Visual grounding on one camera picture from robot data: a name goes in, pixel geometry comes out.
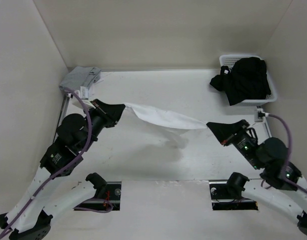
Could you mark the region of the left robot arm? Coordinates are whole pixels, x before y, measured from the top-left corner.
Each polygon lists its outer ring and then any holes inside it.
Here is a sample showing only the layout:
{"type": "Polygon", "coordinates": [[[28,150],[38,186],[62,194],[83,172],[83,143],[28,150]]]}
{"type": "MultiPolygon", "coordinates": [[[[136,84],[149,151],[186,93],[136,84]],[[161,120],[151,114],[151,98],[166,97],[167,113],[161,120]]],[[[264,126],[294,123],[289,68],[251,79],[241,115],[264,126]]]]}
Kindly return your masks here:
{"type": "Polygon", "coordinates": [[[86,200],[101,199],[107,182],[97,173],[90,173],[69,193],[50,201],[50,197],[75,167],[82,154],[98,140],[104,128],[114,127],[125,109],[124,104],[106,104],[98,99],[91,102],[85,115],[67,115],[57,128],[57,138],[43,155],[33,181],[16,206],[0,214],[0,239],[41,240],[66,211],[86,200]]]}

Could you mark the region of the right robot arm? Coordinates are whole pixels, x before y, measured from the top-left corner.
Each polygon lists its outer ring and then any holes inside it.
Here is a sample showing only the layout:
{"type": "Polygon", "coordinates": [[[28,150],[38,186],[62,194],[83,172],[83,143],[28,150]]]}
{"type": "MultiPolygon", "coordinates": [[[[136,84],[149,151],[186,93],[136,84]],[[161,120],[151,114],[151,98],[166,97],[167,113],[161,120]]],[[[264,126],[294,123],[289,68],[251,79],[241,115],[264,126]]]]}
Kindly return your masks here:
{"type": "Polygon", "coordinates": [[[276,137],[258,143],[254,128],[246,120],[235,123],[208,122],[207,127],[219,143],[233,145],[269,185],[266,189],[257,186],[247,176],[233,172],[224,183],[210,186],[212,200],[220,204],[237,204],[251,200],[289,219],[307,236],[307,181],[301,171],[291,162],[286,162],[289,149],[276,137]]]}

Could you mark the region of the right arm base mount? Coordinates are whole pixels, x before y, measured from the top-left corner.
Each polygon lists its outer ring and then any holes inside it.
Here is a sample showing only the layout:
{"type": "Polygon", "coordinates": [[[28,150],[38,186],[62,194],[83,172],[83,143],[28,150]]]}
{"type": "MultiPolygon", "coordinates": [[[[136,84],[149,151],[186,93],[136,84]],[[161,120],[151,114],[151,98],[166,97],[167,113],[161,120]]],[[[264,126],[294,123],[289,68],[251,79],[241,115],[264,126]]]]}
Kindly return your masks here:
{"type": "Polygon", "coordinates": [[[231,196],[225,181],[209,182],[213,211],[258,211],[258,203],[242,196],[231,196]]]}

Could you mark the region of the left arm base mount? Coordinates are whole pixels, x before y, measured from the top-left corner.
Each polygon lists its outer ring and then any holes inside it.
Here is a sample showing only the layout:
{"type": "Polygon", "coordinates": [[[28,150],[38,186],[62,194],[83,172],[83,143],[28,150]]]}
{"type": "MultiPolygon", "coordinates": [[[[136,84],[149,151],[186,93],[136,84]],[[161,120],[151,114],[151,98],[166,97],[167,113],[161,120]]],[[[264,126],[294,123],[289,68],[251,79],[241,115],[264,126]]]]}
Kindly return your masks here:
{"type": "Polygon", "coordinates": [[[75,211],[91,211],[109,213],[119,211],[121,208],[122,182],[108,182],[101,197],[86,200],[74,208],[75,211]]]}

